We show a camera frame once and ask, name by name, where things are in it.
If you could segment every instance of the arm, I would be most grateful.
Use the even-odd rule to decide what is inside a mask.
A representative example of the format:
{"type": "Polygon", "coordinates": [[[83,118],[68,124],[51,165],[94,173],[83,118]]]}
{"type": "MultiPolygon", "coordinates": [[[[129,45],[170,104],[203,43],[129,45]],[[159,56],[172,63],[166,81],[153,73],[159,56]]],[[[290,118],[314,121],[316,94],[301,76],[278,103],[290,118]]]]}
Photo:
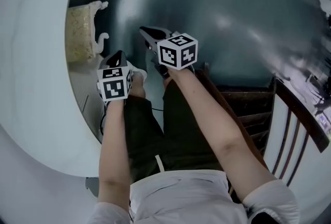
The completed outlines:
{"type": "Polygon", "coordinates": [[[276,179],[254,157],[236,123],[191,71],[169,69],[169,74],[190,105],[202,133],[241,201],[261,185],[276,179]]]}
{"type": "Polygon", "coordinates": [[[98,202],[129,210],[130,170],[123,115],[124,101],[110,102],[101,146],[98,202]]]}

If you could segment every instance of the white t-shirt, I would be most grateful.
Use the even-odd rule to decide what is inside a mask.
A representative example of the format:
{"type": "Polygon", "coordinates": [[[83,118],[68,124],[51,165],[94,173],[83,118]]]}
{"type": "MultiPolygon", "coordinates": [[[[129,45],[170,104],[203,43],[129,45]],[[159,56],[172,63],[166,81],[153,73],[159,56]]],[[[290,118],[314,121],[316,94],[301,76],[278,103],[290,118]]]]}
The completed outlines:
{"type": "MultiPolygon", "coordinates": [[[[224,172],[161,172],[131,185],[131,209],[137,224],[247,224],[266,212],[281,224],[299,223],[291,190],[275,180],[232,202],[224,172]]],[[[129,224],[128,213],[110,203],[97,203],[88,224],[129,224]]]]}

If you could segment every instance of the white drawstring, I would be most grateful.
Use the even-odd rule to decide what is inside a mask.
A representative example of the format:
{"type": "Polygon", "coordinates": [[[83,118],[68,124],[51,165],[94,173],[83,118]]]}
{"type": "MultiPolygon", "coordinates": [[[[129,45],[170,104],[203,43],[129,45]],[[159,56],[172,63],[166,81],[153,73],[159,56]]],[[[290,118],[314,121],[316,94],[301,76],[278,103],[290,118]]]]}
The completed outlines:
{"type": "Polygon", "coordinates": [[[164,172],[164,167],[163,167],[160,156],[156,155],[155,158],[156,158],[156,161],[157,161],[157,165],[159,166],[160,172],[164,172]]]}

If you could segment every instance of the t-shirt sleeve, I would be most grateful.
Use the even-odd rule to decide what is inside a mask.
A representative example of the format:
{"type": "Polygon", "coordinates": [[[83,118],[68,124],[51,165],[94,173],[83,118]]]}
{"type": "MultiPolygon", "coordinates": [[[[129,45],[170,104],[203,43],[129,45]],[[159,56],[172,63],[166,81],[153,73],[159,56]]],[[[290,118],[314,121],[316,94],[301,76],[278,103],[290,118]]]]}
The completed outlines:
{"type": "Polygon", "coordinates": [[[121,207],[99,202],[87,224],[130,224],[129,214],[121,207]]]}
{"type": "Polygon", "coordinates": [[[259,214],[268,214],[279,224],[298,224],[299,208],[293,192],[282,180],[268,182],[245,197],[248,223],[254,223],[259,214]]]}

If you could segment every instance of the leg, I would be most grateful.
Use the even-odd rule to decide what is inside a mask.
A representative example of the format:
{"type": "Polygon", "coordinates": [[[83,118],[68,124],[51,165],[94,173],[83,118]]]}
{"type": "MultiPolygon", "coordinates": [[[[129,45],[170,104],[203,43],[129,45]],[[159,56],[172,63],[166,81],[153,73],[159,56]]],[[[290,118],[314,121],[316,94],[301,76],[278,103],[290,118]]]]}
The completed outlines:
{"type": "Polygon", "coordinates": [[[124,106],[125,134],[132,182],[159,171],[155,156],[163,145],[163,132],[145,99],[143,77],[135,73],[132,88],[124,106]]]}
{"type": "Polygon", "coordinates": [[[164,135],[171,148],[165,159],[167,169],[222,170],[176,83],[168,78],[164,85],[164,135]]]}

